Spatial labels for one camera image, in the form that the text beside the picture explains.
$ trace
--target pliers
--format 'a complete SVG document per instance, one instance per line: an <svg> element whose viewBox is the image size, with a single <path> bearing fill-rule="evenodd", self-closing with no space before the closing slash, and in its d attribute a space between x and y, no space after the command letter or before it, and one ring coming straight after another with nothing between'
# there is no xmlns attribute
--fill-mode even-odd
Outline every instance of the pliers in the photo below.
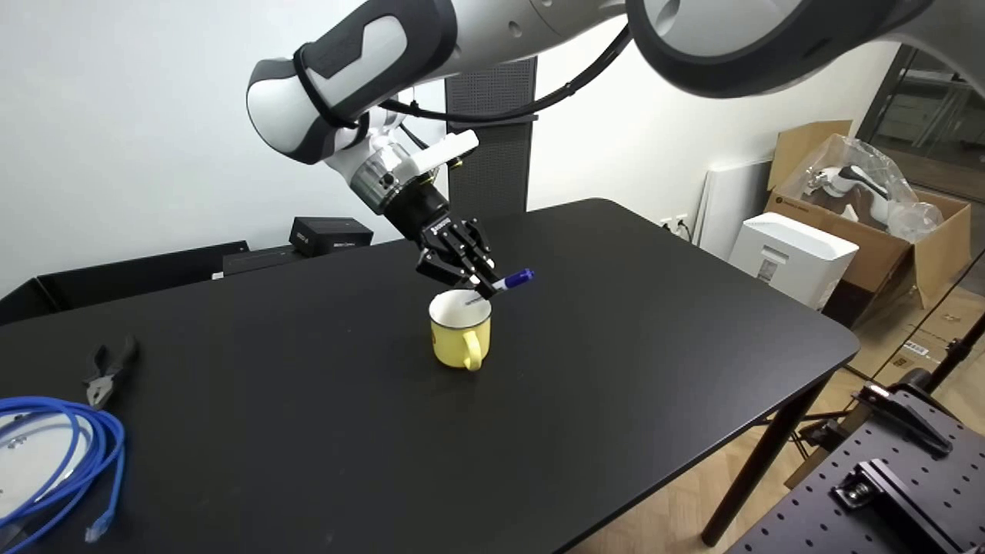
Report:
<svg viewBox="0 0 985 554"><path fill-rule="evenodd" d="M97 364L97 379L88 380L88 401L89 407L106 407L115 390L116 390L116 379L123 371L130 371L140 361L140 342L136 338L127 338L123 351L115 356L107 343L102 343L93 356Z"/></svg>

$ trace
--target yellow cup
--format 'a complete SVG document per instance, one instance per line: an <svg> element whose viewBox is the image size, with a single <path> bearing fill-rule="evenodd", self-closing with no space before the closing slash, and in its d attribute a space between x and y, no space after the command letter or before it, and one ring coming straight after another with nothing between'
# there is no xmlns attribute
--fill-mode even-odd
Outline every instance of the yellow cup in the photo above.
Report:
<svg viewBox="0 0 985 554"><path fill-rule="evenodd" d="M449 289L430 298L430 346L449 368L478 371L490 354L494 301L475 289Z"/></svg>

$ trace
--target white wall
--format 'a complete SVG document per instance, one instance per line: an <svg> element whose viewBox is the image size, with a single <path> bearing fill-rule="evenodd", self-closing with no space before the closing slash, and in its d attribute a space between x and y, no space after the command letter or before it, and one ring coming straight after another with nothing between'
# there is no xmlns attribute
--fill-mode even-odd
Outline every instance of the white wall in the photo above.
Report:
<svg viewBox="0 0 985 554"><path fill-rule="evenodd" d="M333 169L268 152L244 108L255 59L290 54L357 2L3 0L0 294L61 269L273 246L294 215L396 236Z"/></svg>
<svg viewBox="0 0 985 554"><path fill-rule="evenodd" d="M620 25L543 54L539 96L579 74ZM892 44L870 44L785 91L708 101L666 83L631 47L598 83L535 124L529 207L609 196L652 220L694 215L711 164L768 159L776 133L797 124L861 124L892 54Z"/></svg>

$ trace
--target blue cable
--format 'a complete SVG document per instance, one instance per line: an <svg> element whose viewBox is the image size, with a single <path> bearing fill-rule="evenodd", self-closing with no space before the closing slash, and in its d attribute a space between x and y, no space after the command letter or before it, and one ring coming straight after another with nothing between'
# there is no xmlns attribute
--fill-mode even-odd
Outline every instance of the blue cable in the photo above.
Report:
<svg viewBox="0 0 985 554"><path fill-rule="evenodd" d="M34 541L39 541L49 529L55 529L89 493L89 487L115 463L115 489L112 489L112 500L107 507L88 526L88 541L100 541L115 517L116 517L116 504L121 504L121 489L123 489L123 469L127 469L127 427L121 419L115 419L106 410L88 407L88 403L71 403L71 401L55 401L55 396L10 396L0 401L0 419L13 419L7 425L0 425L0 449L3 446L17 446L17 439L24 439L30 434L39 434L46 427L34 427L34 431L23 431L29 421L37 419L54 419L61 414L71 425L71 439L68 449L59 461L59 469L46 476L46 483L37 487L37 493L30 497L24 497L13 514L7 514L0 519L0 533L3 529L17 529L23 524L30 524L39 514L49 514L54 507L59 507L46 524L39 524L37 529L30 529L30 535L24 535L23 541L17 541L10 547L10 554L19 554L24 547L30 547ZM59 476L64 474L64 469L75 461L80 444L89 444L82 459L71 469L71 476L64 476L59 483Z"/></svg>

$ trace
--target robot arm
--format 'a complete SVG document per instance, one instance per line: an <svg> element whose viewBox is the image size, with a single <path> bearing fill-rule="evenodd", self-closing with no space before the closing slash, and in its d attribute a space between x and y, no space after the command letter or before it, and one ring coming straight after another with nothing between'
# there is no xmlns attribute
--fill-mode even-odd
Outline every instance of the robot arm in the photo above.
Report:
<svg viewBox="0 0 985 554"><path fill-rule="evenodd" d="M494 250L475 220L449 220L430 184L430 169L475 142L406 154L377 104L546 52L613 14L629 14L666 79L711 98L779 89L892 31L958 60L976 85L985 74L981 0L366 0L294 59L255 65L250 120L273 152L343 169L370 210L423 246L423 275L494 294Z"/></svg>

